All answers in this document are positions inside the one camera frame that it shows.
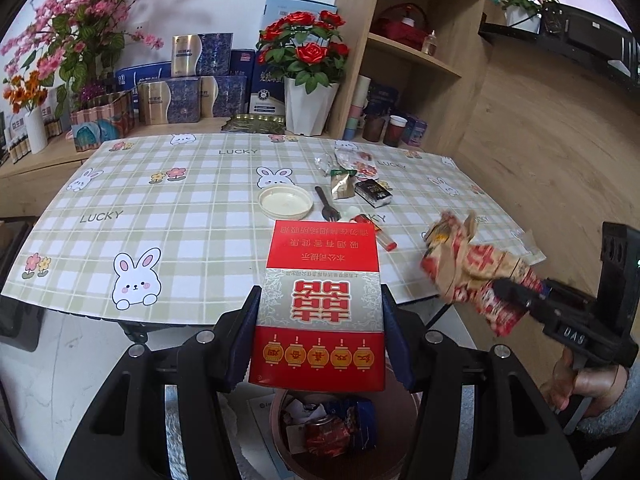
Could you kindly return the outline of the right hand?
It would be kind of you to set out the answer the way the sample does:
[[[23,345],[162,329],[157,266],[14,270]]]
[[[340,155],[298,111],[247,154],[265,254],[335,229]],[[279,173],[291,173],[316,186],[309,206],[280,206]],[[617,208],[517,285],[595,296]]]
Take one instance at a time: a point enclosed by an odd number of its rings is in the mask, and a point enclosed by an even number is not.
[[[574,370],[573,365],[572,350],[564,348],[551,377],[540,386],[550,408],[564,411],[572,396],[592,399],[586,417],[598,416],[612,408],[626,388],[628,370],[619,365]]]

